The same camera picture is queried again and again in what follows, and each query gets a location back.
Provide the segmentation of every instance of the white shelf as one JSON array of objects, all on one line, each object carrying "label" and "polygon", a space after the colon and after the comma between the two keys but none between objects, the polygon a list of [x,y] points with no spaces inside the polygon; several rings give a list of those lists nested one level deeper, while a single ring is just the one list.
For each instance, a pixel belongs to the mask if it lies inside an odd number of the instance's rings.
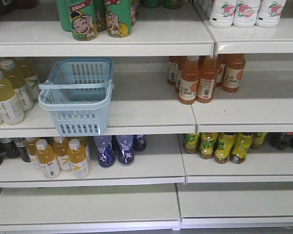
[{"label": "white shelf", "polygon": [[126,231],[179,225],[175,186],[3,189],[0,231]]},{"label": "white shelf", "polygon": [[102,31],[96,39],[81,42],[62,30],[55,4],[15,10],[0,18],[0,57],[212,54],[213,40],[188,2],[178,10],[140,9],[129,37],[115,39]]},{"label": "white shelf", "polygon": [[109,168],[98,164],[97,151],[93,140],[88,138],[91,161],[90,173],[85,178],[75,178],[72,171],[61,171],[55,179],[47,179],[31,163],[20,157],[3,159],[0,165],[0,188],[22,187],[69,187],[69,186],[110,186],[184,183],[185,171],[180,154],[177,135],[147,135],[147,147],[135,152],[131,165],[118,162]]},{"label": "white shelf", "polygon": [[293,0],[288,0],[275,28],[215,28],[197,2],[194,7],[216,42],[215,54],[235,53],[293,53]]},{"label": "white shelf", "polygon": [[236,93],[192,108],[199,132],[293,132],[293,72],[245,72]]},{"label": "white shelf", "polygon": [[293,183],[178,185],[181,228],[293,226]]}]

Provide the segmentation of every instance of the light blue plastic basket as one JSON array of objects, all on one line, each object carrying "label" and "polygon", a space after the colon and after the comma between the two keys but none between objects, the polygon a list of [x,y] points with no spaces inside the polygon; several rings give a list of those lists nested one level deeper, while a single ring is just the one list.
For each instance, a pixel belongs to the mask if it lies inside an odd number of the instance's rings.
[{"label": "light blue plastic basket", "polygon": [[106,132],[114,65],[106,58],[58,61],[39,95],[58,133],[64,137],[98,136]]}]

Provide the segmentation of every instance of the cartoon character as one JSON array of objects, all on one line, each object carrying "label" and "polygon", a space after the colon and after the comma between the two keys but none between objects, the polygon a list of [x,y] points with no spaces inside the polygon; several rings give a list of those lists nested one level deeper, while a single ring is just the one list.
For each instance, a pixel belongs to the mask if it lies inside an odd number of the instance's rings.
[{"label": "cartoon character", "polygon": [[82,40],[90,40],[96,37],[96,30],[93,24],[92,16],[84,15],[81,11],[70,13],[72,28],[76,35],[83,35]]},{"label": "cartoon character", "polygon": [[123,38],[129,35],[127,25],[118,21],[118,15],[113,12],[106,12],[105,16],[106,27],[113,37]]}]

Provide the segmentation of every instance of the shelf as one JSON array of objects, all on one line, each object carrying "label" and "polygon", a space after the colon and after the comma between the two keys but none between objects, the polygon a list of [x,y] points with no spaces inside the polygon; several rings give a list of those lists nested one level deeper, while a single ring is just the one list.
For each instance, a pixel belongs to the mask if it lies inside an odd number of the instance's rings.
[{"label": "shelf", "polygon": [[181,228],[293,226],[293,183],[178,185]]},{"label": "shelf", "polygon": [[124,166],[117,160],[110,168],[98,164],[96,148],[88,138],[91,153],[90,173],[85,178],[75,178],[72,171],[61,171],[55,179],[47,179],[31,163],[18,158],[3,159],[0,165],[0,188],[110,186],[184,183],[185,171],[177,135],[148,135],[147,147],[135,152],[131,165]]},{"label": "shelf", "polygon": [[[166,73],[116,73],[106,135],[195,132],[191,106],[178,101]],[[0,137],[59,136],[38,103],[17,125],[0,125]]]},{"label": "shelf", "polygon": [[0,231],[106,232],[178,225],[173,184],[3,189],[0,195]]},{"label": "shelf", "polygon": [[51,3],[0,18],[0,57],[211,55],[212,51],[212,38],[186,1],[177,10],[140,7],[131,35],[121,39],[102,31],[92,41],[74,40],[62,30]]},{"label": "shelf", "polygon": [[293,53],[293,0],[288,0],[275,28],[215,28],[197,1],[195,9],[216,42],[215,54],[235,53]]},{"label": "shelf", "polygon": [[245,72],[236,93],[192,108],[199,132],[293,132],[293,72]]}]

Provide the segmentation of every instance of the plastic bottle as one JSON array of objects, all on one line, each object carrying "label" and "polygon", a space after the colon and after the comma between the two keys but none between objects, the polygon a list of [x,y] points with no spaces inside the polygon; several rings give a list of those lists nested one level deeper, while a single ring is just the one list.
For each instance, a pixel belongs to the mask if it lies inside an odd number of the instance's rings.
[{"label": "plastic bottle", "polygon": [[253,141],[253,133],[238,133],[231,150],[230,160],[235,164],[245,161],[246,154]]},{"label": "plastic bottle", "polygon": [[12,138],[0,138],[0,143],[3,146],[7,157],[16,158],[20,156],[19,151]]},{"label": "plastic bottle", "polygon": [[24,112],[12,84],[4,78],[2,71],[0,71],[0,116],[9,125],[17,124],[24,119]]},{"label": "plastic bottle", "polygon": [[0,62],[4,76],[11,82],[13,89],[21,103],[23,111],[29,111],[34,106],[33,98],[21,70],[13,60],[6,59]]},{"label": "plastic bottle", "polygon": [[177,73],[176,73],[176,83],[175,83],[175,91],[177,93],[179,93],[180,82],[181,82],[181,74],[182,74],[183,69],[186,66],[186,62],[187,62],[187,56],[181,56],[179,61],[178,61]]},{"label": "plastic bottle", "polygon": [[179,101],[190,105],[195,102],[195,95],[199,81],[199,56],[187,56],[186,66],[181,74]]},{"label": "plastic bottle", "polygon": [[209,103],[212,99],[216,78],[218,74],[218,56],[205,57],[199,73],[199,84],[195,99],[200,103]]},{"label": "plastic bottle", "polygon": [[203,159],[209,159],[214,154],[214,144],[218,138],[218,133],[202,133],[201,143],[199,146],[200,157]]},{"label": "plastic bottle", "polygon": [[98,149],[98,162],[102,167],[110,167],[115,162],[112,147],[112,136],[94,136]]},{"label": "plastic bottle", "polygon": [[30,158],[29,158],[29,155],[28,155],[28,152],[27,152],[27,149],[26,149],[26,145],[25,145],[25,138],[23,137],[14,137],[12,138],[18,151],[19,151],[19,154],[22,158],[22,160],[24,162],[31,162],[30,161]]},{"label": "plastic bottle", "polygon": [[77,139],[70,140],[68,145],[68,155],[74,176],[84,178],[89,174],[89,164],[86,159],[84,147]]},{"label": "plastic bottle", "polygon": [[65,172],[72,170],[68,156],[68,142],[69,140],[63,136],[54,137],[54,153],[57,156],[60,169]]},{"label": "plastic bottle", "polygon": [[25,138],[25,146],[28,152],[28,156],[30,158],[30,161],[34,165],[34,167],[37,170],[41,170],[40,165],[39,165],[39,159],[36,154],[36,142],[40,140],[40,137],[26,137]]},{"label": "plastic bottle", "polygon": [[48,179],[57,177],[60,173],[60,167],[51,145],[45,139],[36,142],[37,157],[43,175]]},{"label": "plastic bottle", "polygon": [[14,57],[14,61],[24,76],[33,100],[38,100],[40,93],[39,79],[33,61],[28,57]]},{"label": "plastic bottle", "polygon": [[230,152],[236,140],[236,133],[219,133],[214,159],[219,164],[224,164],[230,158]]},{"label": "plastic bottle", "polygon": [[125,165],[131,164],[135,156],[133,153],[133,135],[117,135],[116,139],[120,148],[118,161]]},{"label": "plastic bottle", "polygon": [[168,65],[168,77],[167,83],[171,85],[176,84],[176,77],[177,77],[177,66],[180,56],[169,56],[169,65]]},{"label": "plastic bottle", "polygon": [[221,88],[229,93],[238,91],[245,67],[244,54],[233,54],[228,59],[228,65]]}]

